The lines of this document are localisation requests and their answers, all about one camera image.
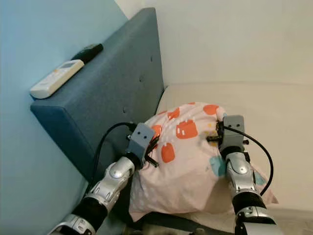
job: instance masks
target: orange pattern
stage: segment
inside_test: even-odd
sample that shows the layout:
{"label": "orange pattern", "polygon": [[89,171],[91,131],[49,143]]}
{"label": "orange pattern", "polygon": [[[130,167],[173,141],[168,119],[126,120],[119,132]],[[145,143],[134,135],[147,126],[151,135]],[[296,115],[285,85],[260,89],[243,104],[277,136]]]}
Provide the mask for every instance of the orange pattern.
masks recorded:
{"label": "orange pattern", "polygon": [[174,148],[171,143],[166,143],[161,150],[162,160],[169,163],[175,158]]}
{"label": "orange pattern", "polygon": [[208,115],[214,115],[214,114],[216,114],[216,110],[218,108],[219,108],[218,105],[209,104],[209,105],[205,105],[203,107],[203,111],[205,111],[205,113],[208,114]]}
{"label": "orange pattern", "polygon": [[194,121],[182,121],[176,126],[176,136],[178,139],[189,139],[198,135],[197,127]]}
{"label": "orange pattern", "polygon": [[167,113],[167,116],[169,120],[173,118],[178,118],[179,117],[179,108],[176,108],[174,111]]}
{"label": "orange pattern", "polygon": [[161,125],[154,125],[151,127],[155,131],[155,135],[153,136],[153,139],[159,135],[161,135],[162,126]]}

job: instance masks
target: white wall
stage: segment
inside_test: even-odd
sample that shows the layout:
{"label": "white wall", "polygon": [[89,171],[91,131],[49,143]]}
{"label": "white wall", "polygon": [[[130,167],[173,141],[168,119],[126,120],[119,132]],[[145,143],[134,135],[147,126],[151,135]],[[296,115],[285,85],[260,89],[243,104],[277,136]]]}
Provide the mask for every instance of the white wall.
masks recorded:
{"label": "white wall", "polygon": [[166,85],[313,83],[312,0],[146,0]]}
{"label": "white wall", "polygon": [[114,0],[125,16],[130,19],[145,5],[145,0]]}

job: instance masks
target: fabric headboard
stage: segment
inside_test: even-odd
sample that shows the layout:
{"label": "fabric headboard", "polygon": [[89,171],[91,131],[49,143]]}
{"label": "fabric headboard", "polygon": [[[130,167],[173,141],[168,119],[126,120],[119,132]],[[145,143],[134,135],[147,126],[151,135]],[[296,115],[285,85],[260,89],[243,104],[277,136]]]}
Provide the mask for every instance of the fabric headboard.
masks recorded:
{"label": "fabric headboard", "polygon": [[[142,9],[103,46],[55,94],[31,105],[38,121],[87,180],[105,131],[121,121],[146,121],[155,114],[164,91],[154,8]],[[97,178],[125,152],[128,134],[119,127],[108,136]]]}

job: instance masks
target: remote control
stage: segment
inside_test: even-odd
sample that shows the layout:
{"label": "remote control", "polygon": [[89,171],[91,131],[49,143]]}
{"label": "remote control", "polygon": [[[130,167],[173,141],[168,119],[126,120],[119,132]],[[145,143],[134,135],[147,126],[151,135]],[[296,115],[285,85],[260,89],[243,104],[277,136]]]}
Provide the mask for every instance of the remote control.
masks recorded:
{"label": "remote control", "polygon": [[71,60],[81,60],[84,64],[92,60],[97,54],[103,50],[102,44],[91,44],[83,48],[79,53],[74,55]]}
{"label": "remote control", "polygon": [[64,62],[47,77],[30,89],[30,94],[37,99],[44,99],[51,96],[66,81],[84,66],[81,60],[70,60]]}

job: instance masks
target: wire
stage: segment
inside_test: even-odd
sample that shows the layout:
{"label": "wire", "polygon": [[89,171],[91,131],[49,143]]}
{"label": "wire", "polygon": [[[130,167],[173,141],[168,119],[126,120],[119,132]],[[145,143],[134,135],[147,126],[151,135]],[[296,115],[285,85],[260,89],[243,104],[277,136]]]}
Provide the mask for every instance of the wire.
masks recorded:
{"label": "wire", "polygon": [[252,140],[253,142],[255,142],[265,153],[266,153],[266,156],[268,157],[268,161],[269,161],[269,165],[270,165],[270,174],[269,174],[269,179],[268,179],[268,182],[267,184],[265,185],[265,187],[263,188],[263,190],[261,191],[260,195],[262,196],[266,190],[269,188],[271,182],[272,182],[272,179],[273,179],[273,175],[274,175],[274,165],[273,165],[273,160],[272,160],[272,157],[270,156],[269,152],[267,151],[267,149],[261,145],[260,142],[258,142],[255,138],[253,138],[252,136],[244,133],[244,132],[241,132],[241,131],[238,131],[236,129],[233,129],[231,127],[228,127],[228,126],[224,126],[224,129],[226,130],[229,130],[229,131],[232,131],[232,132],[236,132],[240,135],[243,135],[245,137],[247,137],[248,139]]}
{"label": "wire", "polygon": [[111,126],[107,131],[106,133],[102,136],[98,146],[97,146],[97,149],[96,149],[96,152],[94,154],[94,164],[93,164],[93,170],[92,170],[92,175],[91,175],[91,180],[90,180],[90,183],[88,184],[87,188],[86,188],[86,191],[85,191],[85,195],[90,191],[92,185],[94,184],[94,178],[95,178],[95,175],[96,175],[96,172],[97,172],[97,168],[98,168],[98,165],[99,165],[99,159],[100,159],[100,152],[101,152],[101,148],[102,148],[102,145],[103,145],[103,142],[104,140],[106,139],[107,135],[113,130],[115,129],[116,127],[118,126],[128,126],[129,129],[131,131],[134,131],[135,128],[136,128],[136,124],[134,123],[131,123],[131,122],[120,122],[120,123],[117,123],[113,126]]}

